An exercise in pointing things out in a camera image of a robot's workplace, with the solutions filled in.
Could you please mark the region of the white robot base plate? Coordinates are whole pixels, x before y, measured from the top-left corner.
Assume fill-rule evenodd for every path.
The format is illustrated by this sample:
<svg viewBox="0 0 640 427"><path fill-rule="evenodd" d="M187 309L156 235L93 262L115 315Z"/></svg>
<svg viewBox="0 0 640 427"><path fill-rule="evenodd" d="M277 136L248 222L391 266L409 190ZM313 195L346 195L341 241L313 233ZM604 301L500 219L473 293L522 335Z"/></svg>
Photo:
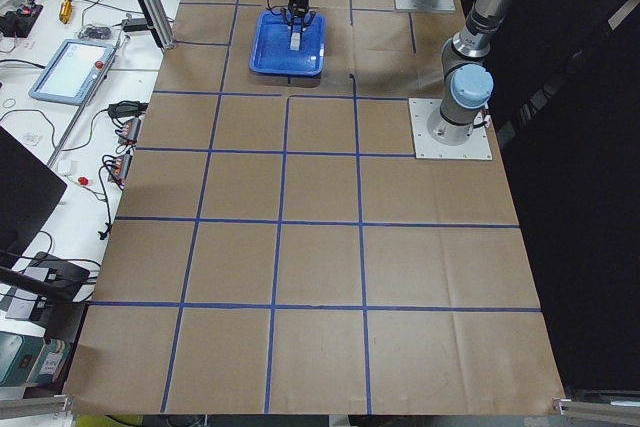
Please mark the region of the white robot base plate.
<svg viewBox="0 0 640 427"><path fill-rule="evenodd" d="M415 157L435 161L492 161L488 133L478 113L467 126L447 122L440 99L409 98Z"/></svg>

